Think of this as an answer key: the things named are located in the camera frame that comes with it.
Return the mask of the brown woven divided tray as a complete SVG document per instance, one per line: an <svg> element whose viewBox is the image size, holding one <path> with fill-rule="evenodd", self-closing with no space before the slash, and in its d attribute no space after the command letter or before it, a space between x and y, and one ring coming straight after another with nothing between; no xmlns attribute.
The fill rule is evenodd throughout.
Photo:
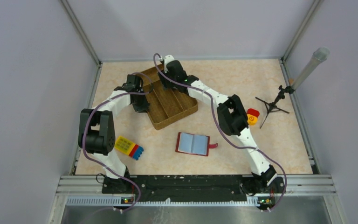
<svg viewBox="0 0 358 224"><path fill-rule="evenodd" d="M146 95L149 109L148 116L156 130L161 130L198 111L196 99L179 92L177 89L165 89L158 76L156 68L142 71L147 77L141 76L144 91L152 93Z"/></svg>

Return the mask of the red leather card holder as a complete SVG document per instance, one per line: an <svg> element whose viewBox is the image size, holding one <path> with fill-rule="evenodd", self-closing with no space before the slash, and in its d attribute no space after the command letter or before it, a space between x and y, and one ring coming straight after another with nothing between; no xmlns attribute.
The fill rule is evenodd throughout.
<svg viewBox="0 0 358 224"><path fill-rule="evenodd" d="M218 146L210 143L210 136L179 132L175 152L208 157L209 150Z"/></svg>

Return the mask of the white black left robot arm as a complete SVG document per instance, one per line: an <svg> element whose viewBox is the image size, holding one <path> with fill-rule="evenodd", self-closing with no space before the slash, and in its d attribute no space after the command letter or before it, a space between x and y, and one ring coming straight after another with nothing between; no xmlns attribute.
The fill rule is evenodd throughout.
<svg viewBox="0 0 358 224"><path fill-rule="evenodd" d="M88 160L105 170L106 178L120 193L127 192L135 183L113 149L116 142L114 117L129 105L138 113L149 110L146 95L152 91L144 91L144 78L150 79L141 72L129 74L126 82L116 87L106 100L80 113L78 145Z"/></svg>

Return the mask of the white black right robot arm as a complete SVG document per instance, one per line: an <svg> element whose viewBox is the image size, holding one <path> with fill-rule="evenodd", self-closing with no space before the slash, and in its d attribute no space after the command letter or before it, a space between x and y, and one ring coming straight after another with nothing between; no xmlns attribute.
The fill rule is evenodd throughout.
<svg viewBox="0 0 358 224"><path fill-rule="evenodd" d="M274 185L277 171L271 165L272 159L255 142L248 124L248 115L239 96L221 94L196 76L187 75L180 62L172 55L162 57L156 53L153 55L153 62L161 62L163 65L164 69L158 70L158 73L167 88L177 89L210 107L214 123L224 140L245 152L256 189L268 192Z"/></svg>

